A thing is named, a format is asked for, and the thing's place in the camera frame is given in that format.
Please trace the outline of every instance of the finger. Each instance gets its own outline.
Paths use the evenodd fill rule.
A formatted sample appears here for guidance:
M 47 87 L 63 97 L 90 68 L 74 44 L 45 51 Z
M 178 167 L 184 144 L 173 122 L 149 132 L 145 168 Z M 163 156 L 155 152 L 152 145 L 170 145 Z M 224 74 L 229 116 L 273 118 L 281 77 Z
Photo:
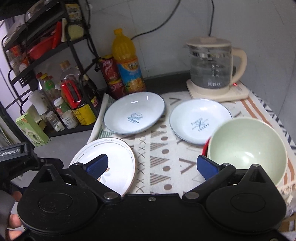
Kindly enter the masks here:
M 15 191 L 11 194 L 11 196 L 17 201 L 19 202 L 21 197 L 22 197 L 22 194 L 19 192 L 19 191 Z
M 9 216 L 8 227 L 11 229 L 18 228 L 22 225 L 20 218 L 17 214 L 11 214 Z
M 7 230 L 7 239 L 14 240 L 15 238 L 17 238 L 21 234 L 22 234 L 22 231 Z

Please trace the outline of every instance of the orange juice bottle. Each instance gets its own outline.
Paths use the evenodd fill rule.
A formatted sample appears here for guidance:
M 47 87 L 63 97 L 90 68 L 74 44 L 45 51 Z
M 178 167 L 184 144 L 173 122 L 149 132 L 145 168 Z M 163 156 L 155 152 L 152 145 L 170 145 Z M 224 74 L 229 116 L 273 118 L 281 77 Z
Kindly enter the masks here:
M 133 41 L 124 36 L 122 29 L 114 30 L 116 35 L 112 54 L 118 66 L 119 73 L 128 93 L 145 91 L 146 86 L 142 78 L 136 48 Z

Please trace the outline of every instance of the light green bowl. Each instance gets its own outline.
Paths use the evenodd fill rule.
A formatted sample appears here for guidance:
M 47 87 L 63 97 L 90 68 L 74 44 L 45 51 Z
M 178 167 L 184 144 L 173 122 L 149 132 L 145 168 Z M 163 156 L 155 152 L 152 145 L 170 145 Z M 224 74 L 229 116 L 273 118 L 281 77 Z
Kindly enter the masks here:
M 249 117 L 225 122 L 213 134 L 208 158 L 237 169 L 260 164 L 277 186 L 285 175 L 288 157 L 279 134 L 261 120 Z

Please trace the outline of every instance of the patterned tablecloth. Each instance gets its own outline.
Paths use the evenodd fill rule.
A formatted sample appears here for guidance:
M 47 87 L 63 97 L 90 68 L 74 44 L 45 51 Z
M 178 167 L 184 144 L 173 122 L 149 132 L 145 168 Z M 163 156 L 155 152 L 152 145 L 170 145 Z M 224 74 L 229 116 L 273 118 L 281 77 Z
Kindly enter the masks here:
M 105 94 L 99 118 L 88 143 L 98 138 L 116 137 L 129 144 L 137 158 L 136 177 L 130 193 L 179 193 L 182 196 L 205 181 L 196 168 L 196 159 L 202 152 L 202 146 L 181 140 L 169 124 L 169 115 L 173 108 L 191 99 L 189 92 L 173 92 L 161 96 L 165 101 L 165 112 L 153 127 L 139 134 L 118 135 L 110 132 L 102 122 L 106 109 L 114 102 L 114 99 Z M 296 146 L 279 118 L 263 100 L 251 92 L 246 100 L 222 104 L 233 117 L 250 116 L 263 120 L 279 133 L 287 149 L 288 167 L 278 188 L 289 193 L 295 185 Z

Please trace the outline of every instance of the glass kettle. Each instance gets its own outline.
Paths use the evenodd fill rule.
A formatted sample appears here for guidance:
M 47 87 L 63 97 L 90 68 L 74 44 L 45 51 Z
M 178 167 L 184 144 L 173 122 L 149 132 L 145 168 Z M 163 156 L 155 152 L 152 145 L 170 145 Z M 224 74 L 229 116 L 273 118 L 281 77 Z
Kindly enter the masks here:
M 225 94 L 246 70 L 247 55 L 231 42 L 216 37 L 197 37 L 187 41 L 191 54 L 191 81 L 195 91 L 205 95 Z M 240 57 L 240 66 L 232 76 L 233 56 Z

